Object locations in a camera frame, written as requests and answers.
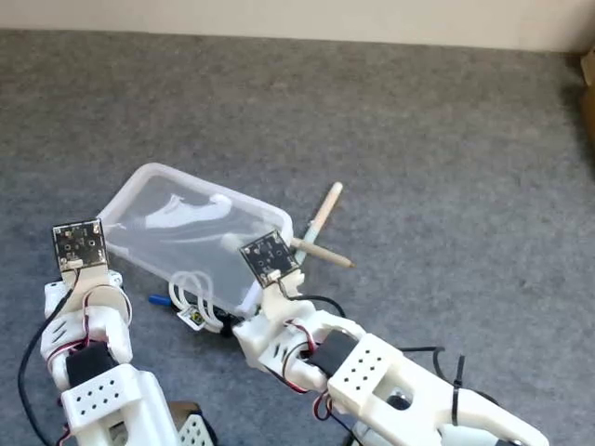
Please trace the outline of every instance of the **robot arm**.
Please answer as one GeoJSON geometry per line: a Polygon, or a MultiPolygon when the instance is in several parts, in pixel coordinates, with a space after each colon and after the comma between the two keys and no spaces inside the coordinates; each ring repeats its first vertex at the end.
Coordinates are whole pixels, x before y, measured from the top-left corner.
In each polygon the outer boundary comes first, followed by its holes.
{"type": "Polygon", "coordinates": [[[54,242],[62,281],[46,285],[46,316],[53,320],[42,333],[41,354],[68,421],[57,444],[75,437],[80,446],[212,446],[199,413],[178,432],[155,376],[130,365],[131,306],[122,277],[108,270],[100,222],[56,227],[54,242]]]}
{"type": "MultiPolygon", "coordinates": [[[[299,270],[282,281],[264,290],[255,318],[234,328],[248,364],[297,388],[327,392],[334,408],[390,444],[442,445],[439,428],[453,422],[453,386],[355,322],[317,311],[309,301],[287,299],[303,283],[299,270]],[[317,345],[313,354],[311,341],[317,345]],[[306,351],[309,359],[303,358],[306,351]],[[409,396],[406,410],[387,403],[395,388],[409,396]]],[[[456,417],[461,426],[485,429],[512,444],[549,446],[537,429],[468,389],[458,391],[456,417]]]]}

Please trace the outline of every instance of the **wooden stick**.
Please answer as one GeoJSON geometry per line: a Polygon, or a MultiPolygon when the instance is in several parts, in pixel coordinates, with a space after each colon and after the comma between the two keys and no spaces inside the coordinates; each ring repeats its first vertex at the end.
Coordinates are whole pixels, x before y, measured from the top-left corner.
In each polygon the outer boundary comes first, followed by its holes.
{"type": "MultiPolygon", "coordinates": [[[[318,237],[318,233],[324,226],[324,223],[328,219],[329,214],[333,210],[335,203],[338,200],[338,196],[341,194],[343,190],[343,184],[336,182],[333,184],[331,190],[326,194],[326,198],[324,198],[323,205],[320,206],[320,209],[316,213],[314,220],[310,223],[310,227],[304,234],[304,242],[306,243],[314,243],[316,241],[316,237],[318,237]]],[[[299,249],[296,252],[296,261],[301,265],[304,263],[304,259],[306,258],[307,251],[305,249],[299,249]]]]}
{"type": "Polygon", "coordinates": [[[334,263],[335,265],[339,265],[340,267],[355,267],[355,264],[345,256],[341,256],[316,244],[308,243],[294,237],[293,239],[291,239],[291,245],[296,249],[299,249],[308,254],[312,254],[313,256],[317,256],[322,260],[329,261],[331,263],[334,263]]]}

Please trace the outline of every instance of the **transparent plastic box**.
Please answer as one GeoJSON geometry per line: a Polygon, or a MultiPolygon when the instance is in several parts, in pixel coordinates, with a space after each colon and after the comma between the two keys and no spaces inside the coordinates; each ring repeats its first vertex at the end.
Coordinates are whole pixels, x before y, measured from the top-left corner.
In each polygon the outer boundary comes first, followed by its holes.
{"type": "MultiPolygon", "coordinates": [[[[202,271],[214,304],[239,316],[254,313],[262,290],[238,248],[272,230],[293,237],[282,209],[157,163],[140,167],[98,217],[111,253],[166,281],[202,271]]],[[[190,281],[185,290],[198,292],[190,281]]]]}

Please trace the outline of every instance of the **small component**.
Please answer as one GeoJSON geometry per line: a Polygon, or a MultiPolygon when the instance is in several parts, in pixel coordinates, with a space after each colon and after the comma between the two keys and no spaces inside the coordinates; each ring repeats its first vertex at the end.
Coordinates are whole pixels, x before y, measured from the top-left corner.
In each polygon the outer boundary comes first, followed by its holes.
{"type": "Polygon", "coordinates": [[[195,332],[198,332],[205,327],[205,320],[195,305],[190,305],[182,311],[179,311],[178,317],[195,332]]]}
{"type": "Polygon", "coordinates": [[[240,253],[263,288],[299,268],[276,230],[240,248],[240,253]]]}
{"type": "Polygon", "coordinates": [[[308,364],[315,365],[326,376],[331,377],[345,362],[357,343],[358,341],[348,334],[333,330],[310,356],[308,364]]]}
{"type": "Polygon", "coordinates": [[[105,342],[94,342],[66,358],[66,372],[71,387],[83,384],[118,365],[105,342]]]}
{"type": "Polygon", "coordinates": [[[107,265],[103,227],[98,218],[55,226],[52,234],[60,271],[107,265]]]}

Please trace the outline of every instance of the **black circuit board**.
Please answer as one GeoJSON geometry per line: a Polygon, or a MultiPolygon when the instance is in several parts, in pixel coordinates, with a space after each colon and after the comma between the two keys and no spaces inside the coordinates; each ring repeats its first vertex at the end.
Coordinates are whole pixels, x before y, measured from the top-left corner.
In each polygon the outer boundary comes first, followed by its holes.
{"type": "Polygon", "coordinates": [[[278,270],[284,277],[299,268],[276,230],[240,248],[240,252],[263,288],[275,282],[269,276],[272,272],[278,270]]]}
{"type": "Polygon", "coordinates": [[[103,227],[98,218],[55,226],[52,233],[60,271],[107,264],[103,227]]]}

